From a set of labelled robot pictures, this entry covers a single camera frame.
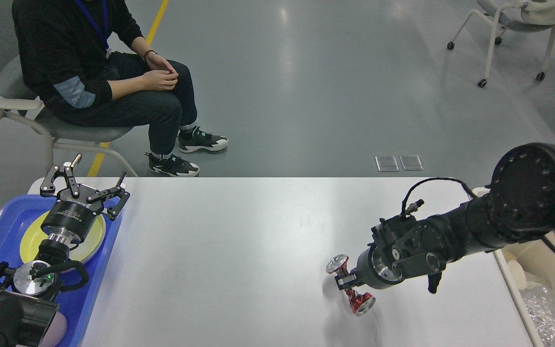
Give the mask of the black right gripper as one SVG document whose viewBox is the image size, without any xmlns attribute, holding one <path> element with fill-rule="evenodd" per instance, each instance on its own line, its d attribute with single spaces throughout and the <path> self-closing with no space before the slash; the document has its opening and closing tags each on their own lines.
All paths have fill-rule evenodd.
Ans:
<svg viewBox="0 0 555 347">
<path fill-rule="evenodd" d="M 369 245 L 357 258 L 356 272 L 337 271 L 335 281 L 339 290 L 345 291 L 360 285 L 382 290 L 401 284 L 403 279 L 395 277 L 394 272 L 384 264 L 381 255 L 382 252 L 375 245 Z"/>
</svg>

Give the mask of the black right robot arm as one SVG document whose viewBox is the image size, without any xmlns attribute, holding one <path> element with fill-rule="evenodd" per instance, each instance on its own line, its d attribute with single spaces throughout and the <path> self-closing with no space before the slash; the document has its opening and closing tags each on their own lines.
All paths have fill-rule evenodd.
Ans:
<svg viewBox="0 0 555 347">
<path fill-rule="evenodd" d="M 399 215 L 372 227 L 373 241 L 348 271 L 338 255 L 327 265 L 339 289 L 367 285 L 385 289 L 404 280 L 427 276 L 429 292 L 437 291 L 450 262 L 465 255 L 492 252 L 514 243 L 543 240 L 555 233 L 555 145 L 530 143 L 508 151 L 495 167 L 489 191 L 456 209 L 417 220 L 423 200 L 408 203 Z"/>
</svg>

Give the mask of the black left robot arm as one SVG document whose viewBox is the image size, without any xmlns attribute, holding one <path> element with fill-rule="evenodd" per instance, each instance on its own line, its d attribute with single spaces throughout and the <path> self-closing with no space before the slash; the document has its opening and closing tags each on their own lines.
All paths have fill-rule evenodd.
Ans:
<svg viewBox="0 0 555 347">
<path fill-rule="evenodd" d="M 53 165 L 39 195 L 0 210 L 0 347 L 38 347 L 66 319 L 60 347 L 78 347 L 114 248 L 130 193 L 77 182 L 72 162 Z"/>
</svg>

